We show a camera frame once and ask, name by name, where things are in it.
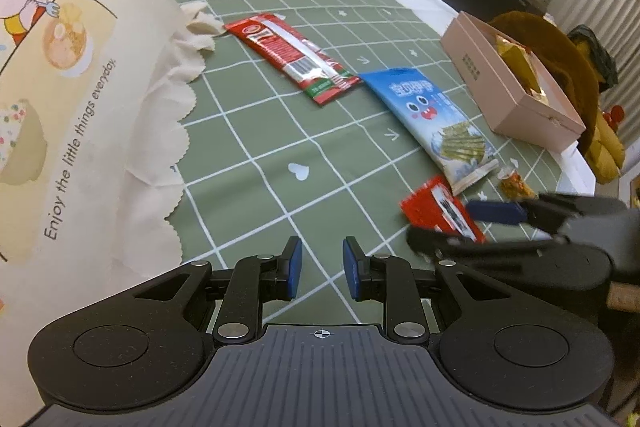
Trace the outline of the cream cartoon tote bag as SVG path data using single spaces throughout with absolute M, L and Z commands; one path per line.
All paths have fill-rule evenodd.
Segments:
M 1 421 L 42 407 L 40 329 L 180 262 L 201 1 L 1 0 Z

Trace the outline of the small red snack packet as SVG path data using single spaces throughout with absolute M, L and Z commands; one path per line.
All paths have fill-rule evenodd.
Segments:
M 462 202 L 452 194 L 447 179 L 438 174 L 423 183 L 399 203 L 410 225 L 442 233 L 464 236 L 475 243 L 486 237 L 471 219 Z

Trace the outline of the blue seaweed snack bag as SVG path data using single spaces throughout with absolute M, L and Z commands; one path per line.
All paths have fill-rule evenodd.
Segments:
M 393 68 L 360 78 L 442 170 L 454 195 L 498 168 L 495 147 L 420 70 Z

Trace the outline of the green checkered tablecloth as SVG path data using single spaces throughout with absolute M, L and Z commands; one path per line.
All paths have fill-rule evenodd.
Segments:
M 491 132 L 440 46 L 449 14 L 433 0 L 177 1 L 203 1 L 228 23 L 277 15 L 353 72 L 413 67 L 535 190 L 570 188 L 550 153 Z M 266 320 L 380 321 L 380 305 L 349 297 L 342 242 L 355 236 L 369 254 L 423 267 L 407 246 L 399 204 L 437 173 L 430 156 L 368 88 L 318 105 L 232 35 L 217 40 L 193 88 L 190 146 L 178 164 L 186 188 L 170 218 L 183 258 L 227 269 L 296 235 L 304 245 L 297 297 L 268 303 Z

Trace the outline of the brown fuzzy coat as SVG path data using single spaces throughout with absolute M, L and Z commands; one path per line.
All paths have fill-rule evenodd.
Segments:
M 560 86 L 585 131 L 578 150 L 585 156 L 593 141 L 599 107 L 596 73 L 564 32 L 542 16 L 511 11 L 494 17 L 489 25 L 531 49 Z

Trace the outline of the pink cardboard box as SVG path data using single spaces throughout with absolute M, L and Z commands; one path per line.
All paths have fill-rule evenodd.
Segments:
M 538 101 L 525 91 L 499 56 L 496 38 L 504 36 L 488 23 L 461 12 L 440 43 L 493 132 L 561 153 L 586 127 L 536 55 L 530 62 L 547 101 Z

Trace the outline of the long red snack packet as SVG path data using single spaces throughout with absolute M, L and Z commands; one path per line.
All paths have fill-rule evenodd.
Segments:
M 335 100 L 360 83 L 358 75 L 276 14 L 255 14 L 224 24 L 224 29 L 288 76 L 317 105 Z

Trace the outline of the yellow snack packet in box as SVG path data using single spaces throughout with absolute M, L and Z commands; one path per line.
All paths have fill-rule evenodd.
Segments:
M 529 49 L 504 38 L 502 35 L 495 35 L 495 42 L 498 55 L 509 67 L 522 88 L 537 101 L 547 104 L 548 98 L 540 87 L 535 67 L 530 60 L 532 54 Z

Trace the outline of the small orange snack packet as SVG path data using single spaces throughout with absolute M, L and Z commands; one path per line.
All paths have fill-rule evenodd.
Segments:
M 507 200 L 535 199 L 537 193 L 524 181 L 518 170 L 503 167 L 498 172 L 499 188 Z

